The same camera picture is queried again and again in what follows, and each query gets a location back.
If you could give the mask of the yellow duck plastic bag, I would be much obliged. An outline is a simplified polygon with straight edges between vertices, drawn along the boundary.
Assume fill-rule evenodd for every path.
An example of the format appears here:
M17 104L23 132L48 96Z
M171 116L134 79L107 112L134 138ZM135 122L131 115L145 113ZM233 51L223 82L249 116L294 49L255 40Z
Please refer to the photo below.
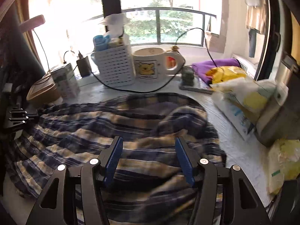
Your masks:
M242 68L236 66L213 67L207 71L205 75L211 79L212 84L225 82L239 77L247 77L247 73Z

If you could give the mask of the blue plaid pants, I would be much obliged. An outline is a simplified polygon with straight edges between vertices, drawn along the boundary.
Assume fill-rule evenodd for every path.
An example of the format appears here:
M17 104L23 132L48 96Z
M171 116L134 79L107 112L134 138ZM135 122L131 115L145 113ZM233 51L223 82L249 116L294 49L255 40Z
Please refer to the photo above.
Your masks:
M37 199L30 224L186 221L204 172L226 165L205 109L176 93L41 109L6 158L14 185Z

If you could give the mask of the brown lidded food container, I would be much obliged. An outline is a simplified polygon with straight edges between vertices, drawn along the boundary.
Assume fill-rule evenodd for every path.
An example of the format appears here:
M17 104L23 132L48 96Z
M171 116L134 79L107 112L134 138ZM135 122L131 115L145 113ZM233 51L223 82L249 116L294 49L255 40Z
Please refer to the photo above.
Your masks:
M40 108L45 104L55 102L61 97L57 85L50 73L45 74L40 80L35 82L26 97L28 103L35 108Z

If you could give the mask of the purple cloth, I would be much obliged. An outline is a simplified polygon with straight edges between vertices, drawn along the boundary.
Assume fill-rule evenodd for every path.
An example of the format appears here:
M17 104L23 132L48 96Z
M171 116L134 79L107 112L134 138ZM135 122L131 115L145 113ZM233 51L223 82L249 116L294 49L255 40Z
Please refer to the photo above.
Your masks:
M206 72L210 69L215 67L222 67L222 66L235 66L240 67L240 63L235 58L226 58L226 59L215 59L215 63L211 60L196 62L191 65L195 74L207 85L211 84L212 80L208 76L206 76Z

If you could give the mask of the black power adapter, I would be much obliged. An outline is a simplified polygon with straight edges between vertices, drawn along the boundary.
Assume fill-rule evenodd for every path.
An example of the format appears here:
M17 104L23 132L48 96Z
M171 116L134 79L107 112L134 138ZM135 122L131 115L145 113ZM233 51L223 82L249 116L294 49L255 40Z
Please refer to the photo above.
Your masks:
M76 61L76 64L82 78L91 75L92 70L89 63L89 58L88 56L84 57L80 51L78 52L78 59Z

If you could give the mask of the small green plant figurine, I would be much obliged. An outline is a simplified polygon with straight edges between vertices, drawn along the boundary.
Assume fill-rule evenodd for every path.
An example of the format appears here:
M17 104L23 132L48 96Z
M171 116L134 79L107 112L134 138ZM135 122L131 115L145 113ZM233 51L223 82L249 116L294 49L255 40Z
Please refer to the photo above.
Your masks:
M181 80L183 85L194 85L194 71L191 67L184 66L181 71Z

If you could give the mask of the green white milk carton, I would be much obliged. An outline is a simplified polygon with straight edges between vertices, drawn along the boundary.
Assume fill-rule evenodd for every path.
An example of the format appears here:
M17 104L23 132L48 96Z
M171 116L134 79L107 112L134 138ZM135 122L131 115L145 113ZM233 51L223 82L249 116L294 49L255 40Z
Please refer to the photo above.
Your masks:
M80 89L70 63L54 68L50 71L50 74L57 86L59 93L61 94L61 97L77 97Z

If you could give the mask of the white bear cartoon mug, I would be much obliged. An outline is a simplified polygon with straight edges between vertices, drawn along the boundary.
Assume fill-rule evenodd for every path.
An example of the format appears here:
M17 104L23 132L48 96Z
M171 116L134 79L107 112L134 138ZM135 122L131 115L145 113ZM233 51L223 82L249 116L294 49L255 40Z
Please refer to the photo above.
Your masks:
M177 51L166 51L158 47L148 47L132 53L138 80L152 83L160 82L169 75L176 75L185 63L184 57ZM171 57L175 66L168 68L167 59Z

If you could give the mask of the blue roll in basket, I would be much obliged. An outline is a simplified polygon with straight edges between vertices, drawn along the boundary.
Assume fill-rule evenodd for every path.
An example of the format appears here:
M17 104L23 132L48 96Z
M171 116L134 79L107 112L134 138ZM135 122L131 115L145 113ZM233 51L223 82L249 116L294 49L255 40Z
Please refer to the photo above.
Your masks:
M97 35L93 38L94 51L103 51L108 49L110 42L110 35Z

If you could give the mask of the white perforated plastic basket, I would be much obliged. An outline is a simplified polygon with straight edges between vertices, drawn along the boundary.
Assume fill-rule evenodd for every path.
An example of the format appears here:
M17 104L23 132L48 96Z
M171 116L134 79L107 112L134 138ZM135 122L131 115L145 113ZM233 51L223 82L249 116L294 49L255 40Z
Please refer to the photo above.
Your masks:
M110 87L131 85L135 81L135 70L131 46L124 45L91 54L99 69L99 79Z

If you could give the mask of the white plastic bag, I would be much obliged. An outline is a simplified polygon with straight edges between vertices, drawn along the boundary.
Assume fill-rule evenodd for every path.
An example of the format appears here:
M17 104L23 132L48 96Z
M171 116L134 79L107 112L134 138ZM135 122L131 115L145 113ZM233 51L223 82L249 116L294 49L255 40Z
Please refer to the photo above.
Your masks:
M215 105L231 121L244 140L255 130L256 123L276 89L274 80L255 81L239 77L212 84Z

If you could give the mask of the white tissue paper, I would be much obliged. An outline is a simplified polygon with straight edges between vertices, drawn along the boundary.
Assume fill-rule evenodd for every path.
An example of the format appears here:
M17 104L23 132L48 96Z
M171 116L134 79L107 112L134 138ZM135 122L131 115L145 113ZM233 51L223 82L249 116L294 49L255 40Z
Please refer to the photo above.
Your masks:
M119 13L106 16L100 24L107 27L110 38L118 38L124 34L124 25L129 21L124 13Z

